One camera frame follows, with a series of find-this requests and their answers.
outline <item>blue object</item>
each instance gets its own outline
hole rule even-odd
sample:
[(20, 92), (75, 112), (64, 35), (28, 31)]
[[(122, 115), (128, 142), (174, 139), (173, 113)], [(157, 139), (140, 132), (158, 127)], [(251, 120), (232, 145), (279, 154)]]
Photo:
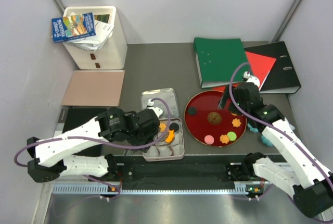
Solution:
[(248, 128), (250, 129), (251, 132), (253, 133), (258, 133), (259, 130), (258, 129), (255, 129), (254, 127), (252, 127), (249, 123), (248, 123)]
[(55, 43), (96, 35), (92, 12), (81, 15), (52, 18), (52, 38)]
[(268, 147), (273, 147), (273, 146), (274, 146), (274, 145), (271, 143), (271, 141), (270, 141), (268, 138), (264, 137), (263, 135), (261, 135), (261, 140), (262, 140), (262, 142), (265, 143)]
[[(258, 133), (259, 130), (252, 127), (249, 123), (248, 123), (248, 128), (250, 129), (251, 132), (253, 133)], [(273, 147), (274, 145), (270, 142), (269, 139), (267, 139), (266, 137), (264, 137), (263, 135), (261, 135), (261, 140), (264, 144), (266, 144), (268, 147)]]

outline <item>green binder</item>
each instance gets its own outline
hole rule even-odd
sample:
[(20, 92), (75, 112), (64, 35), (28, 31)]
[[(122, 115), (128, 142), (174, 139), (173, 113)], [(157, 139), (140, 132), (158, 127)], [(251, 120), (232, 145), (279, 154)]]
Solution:
[[(194, 38), (194, 51), (203, 89), (229, 84), (235, 69), (248, 61), (240, 39)], [(247, 70), (241, 68), (234, 81), (241, 82)]]

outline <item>metal bracket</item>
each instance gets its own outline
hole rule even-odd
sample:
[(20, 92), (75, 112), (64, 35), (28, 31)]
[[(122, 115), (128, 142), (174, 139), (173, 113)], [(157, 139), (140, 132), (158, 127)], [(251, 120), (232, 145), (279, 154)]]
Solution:
[[(103, 184), (85, 183), (85, 184), (55, 184), (53, 194), (117, 194), (108, 189)], [(245, 184), (235, 184), (235, 189), (216, 189), (216, 190), (122, 190), (121, 194), (128, 195), (245, 195), (248, 194)]]

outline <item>book cover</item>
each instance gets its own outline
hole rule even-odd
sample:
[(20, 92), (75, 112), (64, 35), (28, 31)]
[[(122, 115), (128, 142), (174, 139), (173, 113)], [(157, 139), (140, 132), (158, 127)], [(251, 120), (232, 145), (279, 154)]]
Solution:
[(55, 43), (96, 35), (94, 15), (93, 13), (85, 13), (53, 18), (52, 33)]
[[(248, 61), (241, 39), (195, 38), (194, 50), (202, 88), (228, 84), (235, 69)], [(247, 70), (241, 68), (234, 81), (242, 81)]]
[(261, 87), (261, 94), (292, 94), (301, 87), (285, 42), (247, 47), (245, 51), (275, 58), (275, 64)]

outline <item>gray work surface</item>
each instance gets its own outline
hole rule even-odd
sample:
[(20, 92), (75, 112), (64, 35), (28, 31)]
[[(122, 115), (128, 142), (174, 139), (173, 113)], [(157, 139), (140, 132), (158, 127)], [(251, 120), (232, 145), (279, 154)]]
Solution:
[[(246, 42), (244, 46), (263, 43)], [(248, 130), (235, 144), (221, 148), (203, 145), (192, 137), (184, 120), (185, 108), (193, 96), (203, 91), (199, 83), (193, 43), (129, 45), (124, 69), (125, 78), (120, 99), (120, 108), (124, 111), (141, 110), (140, 96), (144, 91), (164, 88), (175, 90), (184, 126), (185, 155), (278, 153), (276, 148), (263, 144), (259, 134)], [(294, 117), (286, 95), (267, 94), (262, 97), (264, 103), (274, 104), (294, 125)], [(123, 150), (115, 151), (113, 148), (111, 150), (113, 154), (123, 153)]]
[[(246, 46), (257, 44), (260, 43), (245, 43)], [(176, 91), (181, 119), (184, 121), (186, 104), (202, 91), (192, 44), (129, 45), (120, 107), (124, 111), (140, 110), (141, 93), (162, 88), (173, 88)], [(265, 103), (276, 105), (294, 124), (285, 95), (263, 95), (263, 98)], [(184, 130), (184, 139), (186, 155), (277, 153), (275, 148), (261, 142), (259, 134), (248, 131), (237, 143), (223, 148), (199, 143), (187, 129)], [(113, 148), (110, 152), (123, 154), (123, 150)], [(315, 223), (304, 217), (287, 195), (275, 187), (259, 202), (235, 200), (226, 195), (121, 195), (109, 204), (99, 199), (89, 199), (62, 218), (55, 218), (50, 211), (54, 204), (56, 213), (61, 214), (85, 197), (53, 194), (45, 223)]]
[[(61, 215), (84, 195), (53, 195), (55, 212)], [(45, 224), (288, 224), (316, 223), (301, 214), (287, 195), (273, 188), (259, 202), (241, 201), (229, 195), (122, 195), (106, 203), (89, 199), (62, 218), (50, 213)]]

